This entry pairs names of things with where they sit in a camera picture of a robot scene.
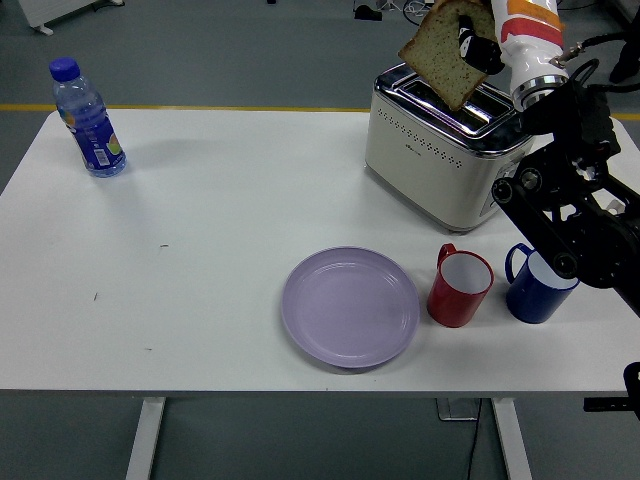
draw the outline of mug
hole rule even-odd
[[[438,254],[438,273],[429,292],[427,310],[445,327],[462,327],[473,317],[491,285],[493,270],[478,254],[456,250],[451,243]]]
[[[513,255],[520,250],[526,260],[518,275],[513,274]],[[504,263],[507,280],[507,307],[518,320],[526,323],[547,321],[565,298],[580,283],[577,278],[559,277],[542,255],[523,243],[511,247]]]

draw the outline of water bottle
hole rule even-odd
[[[102,97],[78,63],[62,57],[49,64],[53,77],[53,96],[60,117],[78,142],[87,170],[96,177],[120,173],[127,157],[113,132]]]

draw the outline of toast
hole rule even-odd
[[[487,78],[460,57],[460,15],[471,18],[476,35],[497,41],[491,9],[480,0],[439,0],[425,15],[413,38],[398,52],[452,111],[460,110]]]

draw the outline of white toaster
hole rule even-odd
[[[494,180],[513,175],[532,143],[509,97],[486,83],[452,112],[405,64],[375,81],[366,163],[449,230],[471,230],[497,211]]]

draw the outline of purple plate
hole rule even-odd
[[[420,320],[420,301],[393,260],[364,248],[336,247],[291,272],[282,319],[309,355],[338,367],[372,367],[407,348]]]

